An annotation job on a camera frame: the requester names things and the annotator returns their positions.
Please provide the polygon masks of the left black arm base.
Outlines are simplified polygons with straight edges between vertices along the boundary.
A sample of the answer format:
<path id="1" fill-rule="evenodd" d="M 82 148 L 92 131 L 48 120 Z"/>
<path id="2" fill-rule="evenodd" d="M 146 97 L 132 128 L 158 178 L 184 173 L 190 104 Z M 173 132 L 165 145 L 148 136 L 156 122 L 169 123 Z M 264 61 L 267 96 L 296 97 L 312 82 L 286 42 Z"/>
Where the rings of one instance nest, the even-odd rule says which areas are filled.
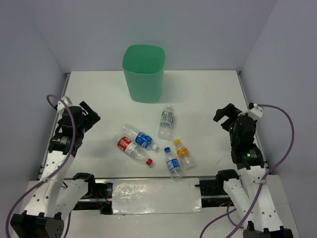
<path id="1" fill-rule="evenodd" d="M 84 195 L 73 208 L 74 211 L 98 211 L 102 215 L 112 215 L 111 182 L 96 183 L 93 190 Z"/>

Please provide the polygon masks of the clear bottle blue label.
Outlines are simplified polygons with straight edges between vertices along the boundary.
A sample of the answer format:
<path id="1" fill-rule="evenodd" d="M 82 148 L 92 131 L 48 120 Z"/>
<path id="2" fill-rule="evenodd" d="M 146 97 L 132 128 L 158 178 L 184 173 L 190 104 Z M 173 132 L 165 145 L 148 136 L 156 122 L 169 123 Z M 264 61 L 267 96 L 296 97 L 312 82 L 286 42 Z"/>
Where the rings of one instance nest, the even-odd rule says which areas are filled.
<path id="1" fill-rule="evenodd" d="M 124 124 L 122 126 L 121 132 L 131 141 L 135 142 L 144 149 L 156 151 L 159 148 L 151 136 L 130 124 Z"/>

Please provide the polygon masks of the clear bottle white cap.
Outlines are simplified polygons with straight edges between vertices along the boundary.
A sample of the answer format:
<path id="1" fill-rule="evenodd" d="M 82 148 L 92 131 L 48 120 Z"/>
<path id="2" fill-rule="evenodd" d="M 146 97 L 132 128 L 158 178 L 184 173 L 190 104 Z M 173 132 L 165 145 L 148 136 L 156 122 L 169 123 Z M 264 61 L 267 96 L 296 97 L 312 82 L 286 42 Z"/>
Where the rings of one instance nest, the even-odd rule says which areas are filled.
<path id="1" fill-rule="evenodd" d="M 172 140 L 174 109 L 172 106 L 166 107 L 160 116 L 158 137 L 163 140 Z"/>

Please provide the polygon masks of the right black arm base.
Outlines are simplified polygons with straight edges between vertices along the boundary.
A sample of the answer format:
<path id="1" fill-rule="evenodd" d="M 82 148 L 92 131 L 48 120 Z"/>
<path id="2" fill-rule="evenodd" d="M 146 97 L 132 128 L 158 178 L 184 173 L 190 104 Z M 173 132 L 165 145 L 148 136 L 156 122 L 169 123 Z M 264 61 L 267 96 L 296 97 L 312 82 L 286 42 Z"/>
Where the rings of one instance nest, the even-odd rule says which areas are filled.
<path id="1" fill-rule="evenodd" d="M 203 208 L 226 207 L 231 202 L 227 193 L 217 187 L 216 180 L 199 180 L 195 187 L 200 189 Z"/>

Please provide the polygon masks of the small bottle yellow cap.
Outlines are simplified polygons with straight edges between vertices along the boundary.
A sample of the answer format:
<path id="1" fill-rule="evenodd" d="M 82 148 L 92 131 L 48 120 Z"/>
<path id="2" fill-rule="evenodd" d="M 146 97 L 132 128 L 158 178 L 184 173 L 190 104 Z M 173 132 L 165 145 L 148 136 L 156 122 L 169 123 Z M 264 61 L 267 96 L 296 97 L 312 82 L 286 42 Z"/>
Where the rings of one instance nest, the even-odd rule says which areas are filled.
<path id="1" fill-rule="evenodd" d="M 189 150 L 187 149 L 187 147 L 185 147 L 184 144 L 179 139 L 174 140 L 173 143 L 174 143 L 176 154 L 179 158 L 181 166 L 185 170 L 189 170 L 193 168 L 195 166 L 195 162 Z"/>

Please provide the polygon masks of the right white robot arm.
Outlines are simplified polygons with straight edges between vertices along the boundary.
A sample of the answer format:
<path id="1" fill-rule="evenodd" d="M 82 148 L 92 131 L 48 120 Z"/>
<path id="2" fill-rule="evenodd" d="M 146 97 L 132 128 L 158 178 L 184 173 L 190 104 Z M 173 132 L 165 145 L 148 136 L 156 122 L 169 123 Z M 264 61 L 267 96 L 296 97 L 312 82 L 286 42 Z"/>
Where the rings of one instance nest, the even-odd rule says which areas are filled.
<path id="1" fill-rule="evenodd" d="M 237 226 L 243 227 L 243 237 L 291 238 L 293 233 L 280 219 L 266 183 L 270 172 L 254 143 L 256 125 L 262 115 L 263 109 L 258 104 L 249 104 L 244 112 L 233 104 L 216 110 L 215 122 L 227 117 L 221 127 L 229 133 L 231 159 L 237 169 L 218 171 L 215 188 L 229 195 L 240 215 Z"/>

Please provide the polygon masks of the clear bottle red label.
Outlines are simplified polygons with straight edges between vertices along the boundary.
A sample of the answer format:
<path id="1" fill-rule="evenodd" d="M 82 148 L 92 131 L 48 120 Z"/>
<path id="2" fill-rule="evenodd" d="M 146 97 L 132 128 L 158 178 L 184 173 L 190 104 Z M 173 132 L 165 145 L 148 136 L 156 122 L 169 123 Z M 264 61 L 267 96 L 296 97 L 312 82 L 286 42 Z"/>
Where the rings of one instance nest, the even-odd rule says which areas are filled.
<path id="1" fill-rule="evenodd" d="M 115 136 L 115 144 L 117 148 L 123 151 L 135 162 L 150 167 L 153 160 L 148 156 L 148 154 L 139 145 L 130 140 L 128 137 L 117 134 Z"/>

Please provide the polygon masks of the small bottle blue cap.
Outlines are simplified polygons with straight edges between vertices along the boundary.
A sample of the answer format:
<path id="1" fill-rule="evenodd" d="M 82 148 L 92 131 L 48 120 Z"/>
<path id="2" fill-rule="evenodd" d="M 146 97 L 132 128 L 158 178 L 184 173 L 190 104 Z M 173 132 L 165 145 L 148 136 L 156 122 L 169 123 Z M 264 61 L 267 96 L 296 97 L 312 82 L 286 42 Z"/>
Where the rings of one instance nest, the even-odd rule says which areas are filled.
<path id="1" fill-rule="evenodd" d="M 171 151 L 169 147 L 164 148 L 165 163 L 172 179 L 180 179 L 183 177 L 183 172 L 177 156 Z"/>

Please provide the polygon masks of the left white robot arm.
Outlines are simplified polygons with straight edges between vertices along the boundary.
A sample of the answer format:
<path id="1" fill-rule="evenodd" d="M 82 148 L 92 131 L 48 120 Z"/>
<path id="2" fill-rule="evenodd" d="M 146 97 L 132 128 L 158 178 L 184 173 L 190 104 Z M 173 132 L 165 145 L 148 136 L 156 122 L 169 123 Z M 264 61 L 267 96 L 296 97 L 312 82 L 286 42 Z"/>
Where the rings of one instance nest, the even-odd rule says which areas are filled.
<path id="1" fill-rule="evenodd" d="M 97 192 L 95 177 L 89 173 L 77 173 L 65 191 L 61 188 L 84 134 L 101 118 L 86 102 L 74 106 L 68 97 L 58 102 L 56 110 L 61 118 L 49 142 L 43 173 L 27 192 L 32 197 L 23 212 L 11 216 L 10 225 L 20 238 L 62 237 L 69 225 L 65 219 L 77 202 Z"/>

